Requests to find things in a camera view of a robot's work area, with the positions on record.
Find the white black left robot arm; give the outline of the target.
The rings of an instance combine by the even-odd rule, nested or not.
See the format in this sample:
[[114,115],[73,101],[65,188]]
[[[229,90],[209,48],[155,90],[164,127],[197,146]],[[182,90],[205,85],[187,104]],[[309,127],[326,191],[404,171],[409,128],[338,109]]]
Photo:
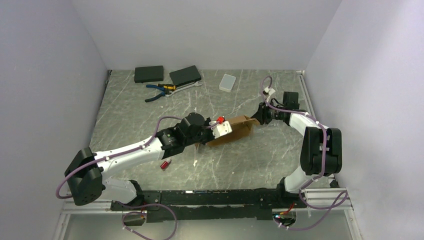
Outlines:
[[99,152],[89,147],[79,150],[64,172],[57,198],[73,199],[77,206],[106,199],[124,203],[131,210],[139,209],[144,203],[140,185],[135,180],[114,179],[114,175],[140,164],[168,159],[188,146],[215,139],[213,129],[219,121],[205,119],[195,112],[178,120],[173,127],[156,126],[147,139],[124,147]]

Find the brown cardboard paper box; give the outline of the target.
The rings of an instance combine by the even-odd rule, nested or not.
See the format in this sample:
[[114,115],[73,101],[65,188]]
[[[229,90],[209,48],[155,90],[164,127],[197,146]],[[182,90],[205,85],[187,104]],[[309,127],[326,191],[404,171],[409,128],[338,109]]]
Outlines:
[[240,115],[233,118],[226,118],[229,122],[232,132],[226,134],[218,139],[207,142],[205,145],[208,147],[216,147],[223,144],[238,141],[242,138],[250,137],[253,133],[254,126],[259,126],[260,122],[246,115]]

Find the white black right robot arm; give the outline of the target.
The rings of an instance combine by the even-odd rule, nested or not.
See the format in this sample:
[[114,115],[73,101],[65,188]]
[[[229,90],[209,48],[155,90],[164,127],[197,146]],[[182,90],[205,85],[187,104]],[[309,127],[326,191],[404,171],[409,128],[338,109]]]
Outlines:
[[261,125],[273,120],[283,121],[303,137],[299,166],[283,179],[284,189],[275,194],[276,203],[287,208],[295,201],[295,194],[312,182],[341,171],[342,133],[338,128],[321,124],[306,110],[300,109],[297,92],[284,92],[281,102],[272,96],[274,92],[269,87],[262,91],[263,101],[252,118]]

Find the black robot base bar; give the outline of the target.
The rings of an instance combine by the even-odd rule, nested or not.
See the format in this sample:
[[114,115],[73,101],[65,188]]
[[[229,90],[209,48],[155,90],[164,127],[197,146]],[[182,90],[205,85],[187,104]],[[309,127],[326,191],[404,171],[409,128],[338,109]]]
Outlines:
[[110,209],[113,212],[146,211],[148,223],[173,220],[173,215],[159,204],[169,207],[178,220],[271,220],[278,211],[305,207],[297,194],[288,193],[279,185],[256,189],[146,190],[130,203],[113,201]]

